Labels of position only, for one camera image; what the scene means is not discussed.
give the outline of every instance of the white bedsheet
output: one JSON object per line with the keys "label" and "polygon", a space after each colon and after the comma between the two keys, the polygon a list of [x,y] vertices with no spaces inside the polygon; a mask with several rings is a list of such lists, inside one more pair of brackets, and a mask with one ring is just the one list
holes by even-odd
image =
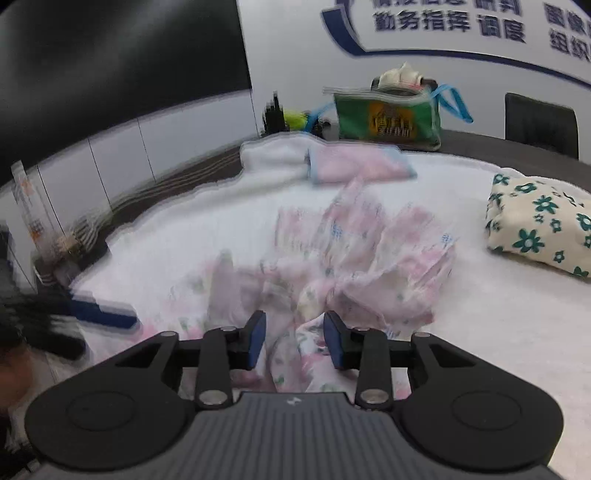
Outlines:
{"label": "white bedsheet", "polygon": [[[418,178],[373,184],[389,212],[418,203],[454,226],[457,261],[427,330],[549,392],[564,412],[551,466],[567,479],[591,472],[590,285],[570,275],[486,249],[486,203],[495,173],[476,160],[409,154]],[[580,196],[577,188],[561,183]],[[322,209],[339,187],[313,186],[301,165],[245,171],[147,212],[109,240],[111,255],[80,278],[79,291],[153,312],[173,284],[221,249],[256,263],[272,245],[280,206]]]}

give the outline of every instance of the pink towel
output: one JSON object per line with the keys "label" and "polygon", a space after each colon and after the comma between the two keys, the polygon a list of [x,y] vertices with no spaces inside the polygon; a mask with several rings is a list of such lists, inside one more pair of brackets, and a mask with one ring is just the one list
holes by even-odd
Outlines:
{"label": "pink towel", "polygon": [[309,149],[314,183],[348,183],[413,179],[417,173],[396,147],[339,142]]}

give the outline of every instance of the yellow object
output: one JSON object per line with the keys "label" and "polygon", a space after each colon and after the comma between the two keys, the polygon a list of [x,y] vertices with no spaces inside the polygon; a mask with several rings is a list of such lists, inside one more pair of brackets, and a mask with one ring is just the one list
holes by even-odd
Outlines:
{"label": "yellow object", "polygon": [[306,123],[308,123],[308,116],[305,113],[296,112],[295,110],[283,110],[283,118],[290,131],[301,131],[306,127]]}

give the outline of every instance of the floral fabric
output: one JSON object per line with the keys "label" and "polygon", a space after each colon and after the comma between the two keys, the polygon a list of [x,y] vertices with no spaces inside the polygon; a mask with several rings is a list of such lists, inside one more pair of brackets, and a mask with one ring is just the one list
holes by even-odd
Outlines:
{"label": "floral fabric", "polygon": [[536,179],[493,179],[486,208],[488,247],[578,277],[591,271],[591,203]]}

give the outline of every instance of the folded cloth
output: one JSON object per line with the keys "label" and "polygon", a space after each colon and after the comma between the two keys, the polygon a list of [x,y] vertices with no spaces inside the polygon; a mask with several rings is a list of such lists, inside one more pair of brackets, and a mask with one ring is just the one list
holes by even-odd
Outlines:
{"label": "folded cloth", "polygon": [[591,271],[591,203],[551,179],[493,180],[486,208],[488,248],[511,252],[579,277]]}
{"label": "folded cloth", "polygon": [[240,160],[245,170],[260,166],[301,166],[314,183],[348,183],[358,179],[388,181],[413,179],[416,172],[397,147],[361,142],[325,142],[302,132],[283,132],[244,142]]}
{"label": "folded cloth", "polygon": [[336,142],[309,149],[310,178],[314,183],[347,183],[413,179],[417,173],[406,156],[393,146]]}

